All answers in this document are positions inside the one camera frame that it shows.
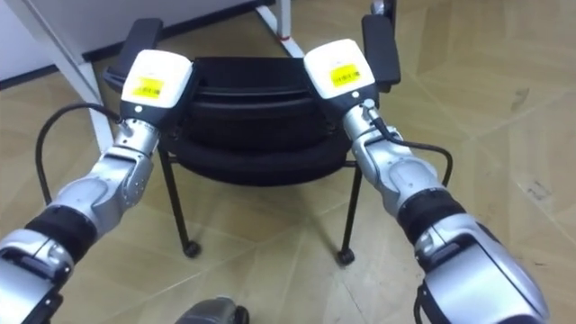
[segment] black chair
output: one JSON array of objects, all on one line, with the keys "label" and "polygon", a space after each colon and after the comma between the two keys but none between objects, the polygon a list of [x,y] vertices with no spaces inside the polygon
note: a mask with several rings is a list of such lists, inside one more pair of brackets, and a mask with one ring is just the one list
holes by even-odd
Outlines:
[{"label": "black chair", "polygon": [[[384,15],[362,20],[364,54],[382,92],[400,82],[393,34],[395,1]],[[154,49],[160,39],[159,19],[137,20],[106,83],[120,92],[140,50]],[[200,253],[190,240],[172,164],[198,175],[236,185],[297,185],[320,179],[343,167],[355,169],[346,227],[337,261],[349,265],[356,203],[362,172],[347,160],[351,143],[340,122],[326,119],[309,91],[301,58],[196,58],[200,85],[178,131],[164,136],[158,153],[182,249]]]}]

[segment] yellow label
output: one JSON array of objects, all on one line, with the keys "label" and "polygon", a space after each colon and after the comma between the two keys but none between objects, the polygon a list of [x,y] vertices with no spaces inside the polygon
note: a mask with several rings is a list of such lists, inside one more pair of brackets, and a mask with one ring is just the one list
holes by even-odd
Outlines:
[{"label": "yellow label", "polygon": [[343,67],[338,67],[330,72],[332,84],[335,87],[344,86],[355,82],[360,78],[360,72],[354,64],[348,64]]},{"label": "yellow label", "polygon": [[158,99],[160,97],[164,81],[143,76],[139,78],[139,81],[140,84],[132,92],[133,95],[143,96],[152,99]]}]

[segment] black rubber joint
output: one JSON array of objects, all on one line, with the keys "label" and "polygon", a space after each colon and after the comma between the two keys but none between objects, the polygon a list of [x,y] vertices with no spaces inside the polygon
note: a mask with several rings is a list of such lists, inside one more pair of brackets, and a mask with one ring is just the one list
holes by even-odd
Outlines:
[{"label": "black rubber joint", "polygon": [[429,189],[410,197],[398,212],[398,223],[414,245],[432,225],[466,210],[446,190]]},{"label": "black rubber joint", "polygon": [[428,289],[426,282],[422,283],[422,285],[418,287],[417,298],[419,300],[420,306],[422,307],[422,310],[431,323],[450,324],[450,321],[442,312],[436,300],[434,299],[434,295]]},{"label": "black rubber joint", "polygon": [[48,207],[25,228],[57,241],[72,256],[75,264],[97,238],[94,224],[82,213],[67,206]]}]

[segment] chair caster wheel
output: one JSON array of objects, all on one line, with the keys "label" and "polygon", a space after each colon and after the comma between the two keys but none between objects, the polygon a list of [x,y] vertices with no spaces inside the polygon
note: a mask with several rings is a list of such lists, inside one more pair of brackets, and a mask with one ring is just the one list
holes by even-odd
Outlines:
[{"label": "chair caster wheel", "polygon": [[188,242],[188,246],[186,246],[186,248],[184,249],[184,254],[187,257],[195,258],[195,257],[198,257],[198,255],[200,254],[201,251],[202,251],[202,247],[200,246],[200,244],[198,244],[194,241],[190,241],[190,242]]},{"label": "chair caster wheel", "polygon": [[351,249],[337,253],[337,261],[341,266],[348,266],[353,263],[355,259],[356,257]]}]

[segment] wooden floor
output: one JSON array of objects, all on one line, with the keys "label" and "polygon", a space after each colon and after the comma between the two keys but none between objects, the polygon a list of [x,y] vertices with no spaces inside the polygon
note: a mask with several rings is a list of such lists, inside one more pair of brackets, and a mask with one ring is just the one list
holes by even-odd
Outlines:
[{"label": "wooden floor", "polygon": [[[367,3],[294,1],[295,39],[304,50],[342,38],[361,41]],[[404,138],[453,151],[452,193],[534,275],[552,323],[576,318],[575,15],[573,0],[400,0],[402,82],[382,97],[386,121]],[[283,55],[255,14],[174,37],[161,48],[189,56]],[[118,98],[104,93],[114,107]],[[41,207],[33,148],[42,123],[78,98],[60,74],[0,96],[5,235]],[[424,156],[442,167],[440,157]],[[45,146],[52,190],[96,158],[87,113],[71,113]],[[143,202],[77,267],[54,323],[170,323],[193,303],[222,294],[249,307],[256,324],[412,322],[422,273],[368,185],[352,242],[357,260],[346,269],[333,260],[350,170],[274,189],[175,172],[202,255],[191,261],[181,254],[157,167]]]}]

